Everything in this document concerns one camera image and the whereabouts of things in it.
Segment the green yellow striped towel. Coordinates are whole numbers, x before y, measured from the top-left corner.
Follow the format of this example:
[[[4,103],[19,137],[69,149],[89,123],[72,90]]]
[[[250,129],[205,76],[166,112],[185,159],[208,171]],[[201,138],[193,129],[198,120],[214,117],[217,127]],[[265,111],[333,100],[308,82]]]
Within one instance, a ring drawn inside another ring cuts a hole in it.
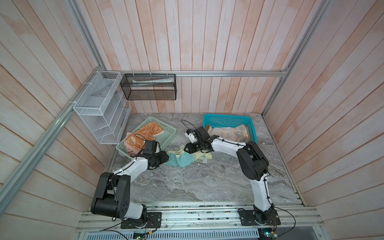
[[[177,151],[168,151],[169,160],[165,163],[167,166],[186,168],[198,159],[202,159],[203,163],[206,163],[205,159],[212,159],[211,153],[203,153],[198,151],[196,153],[189,154],[184,151],[185,146],[181,146]]]

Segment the teal plastic basket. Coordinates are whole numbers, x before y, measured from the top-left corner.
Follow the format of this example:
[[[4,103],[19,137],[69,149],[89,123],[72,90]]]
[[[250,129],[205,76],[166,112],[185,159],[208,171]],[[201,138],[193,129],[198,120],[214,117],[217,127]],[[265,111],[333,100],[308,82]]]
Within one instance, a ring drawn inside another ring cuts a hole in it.
[[[250,133],[251,141],[258,142],[253,120],[247,116],[205,114],[203,118],[203,127],[207,125],[213,128],[231,127],[236,128],[245,125]]]

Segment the pink orange patterned towel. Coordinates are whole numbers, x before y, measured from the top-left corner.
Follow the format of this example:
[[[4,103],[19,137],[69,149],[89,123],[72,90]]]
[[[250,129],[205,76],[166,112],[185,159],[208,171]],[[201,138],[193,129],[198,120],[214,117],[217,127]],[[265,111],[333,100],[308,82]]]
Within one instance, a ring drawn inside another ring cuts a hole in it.
[[[145,141],[154,141],[156,136],[163,133],[163,128],[155,122],[144,125],[134,133],[127,133],[124,145],[128,155],[131,157],[137,154],[145,146]]]

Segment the orange paw print towel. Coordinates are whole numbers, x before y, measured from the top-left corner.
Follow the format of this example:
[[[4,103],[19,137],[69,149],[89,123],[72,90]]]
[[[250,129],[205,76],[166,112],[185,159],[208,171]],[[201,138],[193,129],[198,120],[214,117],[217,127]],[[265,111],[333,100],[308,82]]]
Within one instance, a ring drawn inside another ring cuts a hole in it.
[[[246,125],[239,125],[237,127],[212,127],[210,125],[206,125],[206,131],[210,136],[216,135],[223,139],[246,143],[251,140],[251,135],[249,129]]]

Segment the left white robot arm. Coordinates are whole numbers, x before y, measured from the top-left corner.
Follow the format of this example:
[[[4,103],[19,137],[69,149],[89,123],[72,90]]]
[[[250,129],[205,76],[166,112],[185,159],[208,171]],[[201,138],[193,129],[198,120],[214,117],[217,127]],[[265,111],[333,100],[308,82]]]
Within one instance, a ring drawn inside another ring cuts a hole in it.
[[[156,141],[146,141],[132,161],[112,173],[100,175],[91,204],[94,215],[116,219],[144,220],[146,207],[131,201],[131,183],[142,173],[155,170],[166,163],[169,156]]]

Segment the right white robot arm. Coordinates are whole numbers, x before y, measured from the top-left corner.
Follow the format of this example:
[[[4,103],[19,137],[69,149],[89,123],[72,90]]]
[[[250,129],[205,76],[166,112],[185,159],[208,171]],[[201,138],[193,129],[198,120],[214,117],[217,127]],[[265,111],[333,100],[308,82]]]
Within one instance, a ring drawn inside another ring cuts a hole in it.
[[[267,186],[269,161],[256,142],[239,143],[216,135],[210,136],[203,127],[188,129],[185,136],[190,142],[186,144],[184,151],[189,154],[199,151],[220,152],[236,157],[243,174],[251,181],[255,209],[266,212],[272,207]]]

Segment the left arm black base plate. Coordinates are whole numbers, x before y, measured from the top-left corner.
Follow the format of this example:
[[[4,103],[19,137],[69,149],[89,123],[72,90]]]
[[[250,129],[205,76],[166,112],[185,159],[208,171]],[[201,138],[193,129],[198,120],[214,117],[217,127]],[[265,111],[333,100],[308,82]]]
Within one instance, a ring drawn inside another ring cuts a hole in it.
[[[159,229],[162,223],[161,212],[144,213],[139,219],[127,219],[121,223],[121,229]]]

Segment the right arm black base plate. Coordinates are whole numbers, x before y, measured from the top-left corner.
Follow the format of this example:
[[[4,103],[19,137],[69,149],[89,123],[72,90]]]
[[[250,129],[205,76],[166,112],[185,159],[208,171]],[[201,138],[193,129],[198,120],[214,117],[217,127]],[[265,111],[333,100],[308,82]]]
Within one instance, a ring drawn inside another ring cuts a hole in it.
[[[242,226],[279,226],[281,225],[280,217],[274,209],[262,212],[259,210],[238,209]]]

